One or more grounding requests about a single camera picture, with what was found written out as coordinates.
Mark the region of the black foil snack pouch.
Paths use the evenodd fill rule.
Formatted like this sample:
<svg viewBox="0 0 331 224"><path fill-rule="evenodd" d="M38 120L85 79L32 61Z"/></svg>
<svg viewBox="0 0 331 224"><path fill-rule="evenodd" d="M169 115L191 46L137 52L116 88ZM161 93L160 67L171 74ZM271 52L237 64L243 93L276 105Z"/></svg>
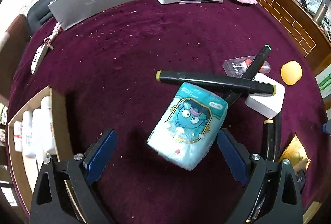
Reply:
<svg viewBox="0 0 331 224"><path fill-rule="evenodd" d="M297 184L299 185L300 193L302 194L306 184L306 170L295 169L295 171L297 171L296 180L297 180ZM260 213L263 203L265 201L265 197L266 197L265 194L259 194L257 198L257 202L254 208L252 209L248 219L246 220L246 223L251 223L257 219L258 214Z"/></svg>

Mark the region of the yellow snack packet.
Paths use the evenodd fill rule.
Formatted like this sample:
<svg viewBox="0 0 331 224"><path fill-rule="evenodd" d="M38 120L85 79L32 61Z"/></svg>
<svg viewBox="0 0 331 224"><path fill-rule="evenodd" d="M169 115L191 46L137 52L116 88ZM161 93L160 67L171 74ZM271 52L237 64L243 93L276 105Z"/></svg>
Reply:
<svg viewBox="0 0 331 224"><path fill-rule="evenodd" d="M309 168L311 160L297 137L297 133L295 133L295 136L281 154L278 162L281 162L283 159L290 161L295 173L298 173L300 170L306 171Z"/></svg>

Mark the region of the slim white bottle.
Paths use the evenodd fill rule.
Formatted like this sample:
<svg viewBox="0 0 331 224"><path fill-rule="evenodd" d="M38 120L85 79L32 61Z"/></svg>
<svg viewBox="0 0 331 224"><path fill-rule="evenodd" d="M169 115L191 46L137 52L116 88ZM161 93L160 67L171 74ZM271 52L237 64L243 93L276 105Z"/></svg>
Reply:
<svg viewBox="0 0 331 224"><path fill-rule="evenodd" d="M43 161L46 158L43 146L44 140L42 137L42 113L43 112L40 108L37 108L32 112L32 139L38 170L41 169Z"/></svg>

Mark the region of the white bottle with qr label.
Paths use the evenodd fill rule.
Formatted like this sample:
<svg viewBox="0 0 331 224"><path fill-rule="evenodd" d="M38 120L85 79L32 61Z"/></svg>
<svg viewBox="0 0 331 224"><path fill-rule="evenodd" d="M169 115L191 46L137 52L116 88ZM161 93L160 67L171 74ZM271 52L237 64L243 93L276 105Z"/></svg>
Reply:
<svg viewBox="0 0 331 224"><path fill-rule="evenodd" d="M35 158L32 139L32 111L25 111L22 115L22 154L27 158Z"/></svg>

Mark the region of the black marker olive caps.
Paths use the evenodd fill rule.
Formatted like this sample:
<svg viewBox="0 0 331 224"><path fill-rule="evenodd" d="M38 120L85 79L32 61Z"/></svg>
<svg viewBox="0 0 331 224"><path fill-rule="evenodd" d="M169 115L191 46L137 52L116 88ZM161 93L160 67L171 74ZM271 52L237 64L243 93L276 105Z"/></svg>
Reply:
<svg viewBox="0 0 331 224"><path fill-rule="evenodd" d="M158 82L168 84L190 83L193 85L213 88L227 89L238 93L261 94L273 96L277 89L274 84L259 82L253 79L230 77L220 74L173 72L159 70L155 74Z"/></svg>

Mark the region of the black marker green cap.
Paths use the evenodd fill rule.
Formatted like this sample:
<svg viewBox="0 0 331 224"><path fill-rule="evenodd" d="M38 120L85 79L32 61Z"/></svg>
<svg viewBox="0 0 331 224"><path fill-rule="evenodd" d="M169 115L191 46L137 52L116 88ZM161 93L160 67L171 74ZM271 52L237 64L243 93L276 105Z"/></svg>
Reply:
<svg viewBox="0 0 331 224"><path fill-rule="evenodd" d="M271 51L272 49L268 44L264 45L260 53L254 58L252 63L249 65L248 69L243 73L242 77L246 79L253 79L260 70L260 68L263 66L264 62L267 59L267 56L270 54ZM228 106L231 106L241 97L241 95L242 93L229 91L228 93L225 94L224 100L228 103Z"/></svg>

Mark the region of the blue cartoon tissue pack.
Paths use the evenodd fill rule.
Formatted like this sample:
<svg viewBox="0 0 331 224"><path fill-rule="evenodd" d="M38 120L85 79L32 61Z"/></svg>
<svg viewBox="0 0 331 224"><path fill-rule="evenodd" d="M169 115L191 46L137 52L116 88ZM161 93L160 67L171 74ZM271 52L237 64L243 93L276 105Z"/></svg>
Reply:
<svg viewBox="0 0 331 224"><path fill-rule="evenodd" d="M227 110L228 103L223 98L185 82L147 144L167 161L191 171L209 152Z"/></svg>

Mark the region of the white pill bottle plain label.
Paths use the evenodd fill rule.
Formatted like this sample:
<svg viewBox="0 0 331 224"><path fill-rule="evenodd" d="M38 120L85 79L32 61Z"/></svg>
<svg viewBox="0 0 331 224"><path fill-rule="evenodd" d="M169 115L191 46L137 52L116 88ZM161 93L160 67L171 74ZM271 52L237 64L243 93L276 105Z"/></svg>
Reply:
<svg viewBox="0 0 331 224"><path fill-rule="evenodd" d="M44 152L55 155L55 139L52 131L52 111L50 106L50 96L45 96L41 100L41 111L43 116L42 134Z"/></svg>

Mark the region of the black marker yellow cap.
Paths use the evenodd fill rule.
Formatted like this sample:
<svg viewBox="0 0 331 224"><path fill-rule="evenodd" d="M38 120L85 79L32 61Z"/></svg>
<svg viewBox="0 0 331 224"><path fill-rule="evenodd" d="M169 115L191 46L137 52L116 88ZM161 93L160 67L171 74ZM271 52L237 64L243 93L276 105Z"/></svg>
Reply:
<svg viewBox="0 0 331 224"><path fill-rule="evenodd" d="M273 161L277 162L280 156L281 137L282 137L282 115L278 113L274 119L274 156Z"/></svg>

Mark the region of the black marker purple cap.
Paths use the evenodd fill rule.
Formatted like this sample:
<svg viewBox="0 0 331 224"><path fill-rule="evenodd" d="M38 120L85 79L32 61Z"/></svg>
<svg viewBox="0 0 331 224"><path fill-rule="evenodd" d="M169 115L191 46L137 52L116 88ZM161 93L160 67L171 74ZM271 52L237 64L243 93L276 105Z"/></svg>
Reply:
<svg viewBox="0 0 331 224"><path fill-rule="evenodd" d="M274 157L274 121L267 119L263 123L263 142L261 153L264 160L272 161Z"/></svg>

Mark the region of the white pill bottle red label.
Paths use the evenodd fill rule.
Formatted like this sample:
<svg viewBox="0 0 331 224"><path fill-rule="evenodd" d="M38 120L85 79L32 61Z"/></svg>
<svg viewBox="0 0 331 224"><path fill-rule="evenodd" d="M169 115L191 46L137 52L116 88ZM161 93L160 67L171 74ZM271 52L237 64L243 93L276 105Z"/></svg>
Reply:
<svg viewBox="0 0 331 224"><path fill-rule="evenodd" d="M22 152L22 122L15 121L13 126L13 141L15 144L15 151Z"/></svg>

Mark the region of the cardboard box tray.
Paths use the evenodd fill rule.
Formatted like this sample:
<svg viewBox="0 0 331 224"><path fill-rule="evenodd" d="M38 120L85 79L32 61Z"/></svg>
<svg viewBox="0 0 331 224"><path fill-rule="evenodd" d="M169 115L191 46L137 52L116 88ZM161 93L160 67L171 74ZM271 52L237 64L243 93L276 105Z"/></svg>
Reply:
<svg viewBox="0 0 331 224"><path fill-rule="evenodd" d="M30 213L39 169L47 156L73 158L65 97L47 86L11 118L7 129L11 176L23 209Z"/></svg>

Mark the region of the white square charger box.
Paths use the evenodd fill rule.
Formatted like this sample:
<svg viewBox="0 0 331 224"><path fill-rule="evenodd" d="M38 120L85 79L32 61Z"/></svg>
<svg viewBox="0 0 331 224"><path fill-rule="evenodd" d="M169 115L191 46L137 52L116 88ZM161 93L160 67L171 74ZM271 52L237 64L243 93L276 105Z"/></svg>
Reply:
<svg viewBox="0 0 331 224"><path fill-rule="evenodd" d="M274 95L248 95L245 104L268 119L273 119L282 110L285 87L262 73L258 73L254 80L273 84L276 87L276 93Z"/></svg>

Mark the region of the yellow round sponge ball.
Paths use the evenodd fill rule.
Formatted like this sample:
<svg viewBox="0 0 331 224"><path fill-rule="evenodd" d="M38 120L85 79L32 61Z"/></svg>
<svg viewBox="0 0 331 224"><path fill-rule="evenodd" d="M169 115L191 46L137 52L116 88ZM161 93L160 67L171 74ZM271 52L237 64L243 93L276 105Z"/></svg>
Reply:
<svg viewBox="0 0 331 224"><path fill-rule="evenodd" d="M281 67L281 78L284 83L293 86L302 78L302 68L297 61L290 61Z"/></svg>

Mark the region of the wooden cabinet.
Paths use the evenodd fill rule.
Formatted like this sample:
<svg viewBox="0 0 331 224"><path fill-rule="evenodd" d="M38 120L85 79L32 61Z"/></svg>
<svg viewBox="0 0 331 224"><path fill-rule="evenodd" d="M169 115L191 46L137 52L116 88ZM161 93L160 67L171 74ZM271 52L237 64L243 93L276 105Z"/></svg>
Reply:
<svg viewBox="0 0 331 224"><path fill-rule="evenodd" d="M295 0L257 0L288 32L314 75L330 65L330 41Z"/></svg>

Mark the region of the clear plastic packet red item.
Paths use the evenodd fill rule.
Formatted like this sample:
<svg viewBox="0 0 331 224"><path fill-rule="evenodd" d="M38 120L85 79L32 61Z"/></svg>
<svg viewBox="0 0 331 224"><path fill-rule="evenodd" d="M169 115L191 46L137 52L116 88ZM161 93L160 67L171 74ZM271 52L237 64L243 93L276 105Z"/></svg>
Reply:
<svg viewBox="0 0 331 224"><path fill-rule="evenodd" d="M228 59L225 60L222 67L227 76L242 77L254 59L255 55Z"/></svg>

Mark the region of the steel thermos cup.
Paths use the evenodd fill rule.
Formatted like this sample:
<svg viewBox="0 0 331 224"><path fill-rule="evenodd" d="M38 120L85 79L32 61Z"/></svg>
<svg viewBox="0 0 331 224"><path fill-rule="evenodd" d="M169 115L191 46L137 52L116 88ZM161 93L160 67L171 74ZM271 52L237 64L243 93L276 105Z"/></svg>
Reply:
<svg viewBox="0 0 331 224"><path fill-rule="evenodd" d="M317 11L315 12L313 16L313 20L320 25L323 21L323 18L325 17L326 13L328 11L328 5L326 3L321 2L319 5Z"/></svg>

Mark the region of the maroon tablecloth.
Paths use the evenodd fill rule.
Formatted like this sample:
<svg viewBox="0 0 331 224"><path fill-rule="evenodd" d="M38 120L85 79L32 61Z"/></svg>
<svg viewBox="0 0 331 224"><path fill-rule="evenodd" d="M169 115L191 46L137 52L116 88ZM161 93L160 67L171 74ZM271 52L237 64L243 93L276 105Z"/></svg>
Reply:
<svg viewBox="0 0 331 224"><path fill-rule="evenodd" d="M219 73L227 59L272 49L270 77L299 62L302 78L286 87L281 149L298 136L310 159L302 204L315 198L330 160L330 137L316 79L287 30L262 6L170 4L137 0L63 31L35 75L30 66L56 24L32 36L13 79L8 116L46 86L66 97L71 146L83 153L102 131L118 144L93 189L115 223L221 223L242 193L214 144L192 170L159 156L147 144L178 87L155 80L158 70Z"/></svg>

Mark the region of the white car key fob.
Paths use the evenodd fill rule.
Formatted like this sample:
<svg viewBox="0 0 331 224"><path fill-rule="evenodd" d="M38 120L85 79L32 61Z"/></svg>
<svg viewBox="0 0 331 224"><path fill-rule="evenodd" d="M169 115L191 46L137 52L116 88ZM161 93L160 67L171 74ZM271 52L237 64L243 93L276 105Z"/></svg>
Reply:
<svg viewBox="0 0 331 224"><path fill-rule="evenodd" d="M58 22L56 23L51 34L43 40L43 43L37 48L34 58L31 63L31 74L34 75L39 69L43 59L45 58L49 50L53 50L54 47L52 42L57 38L57 36L62 32L62 26Z"/></svg>

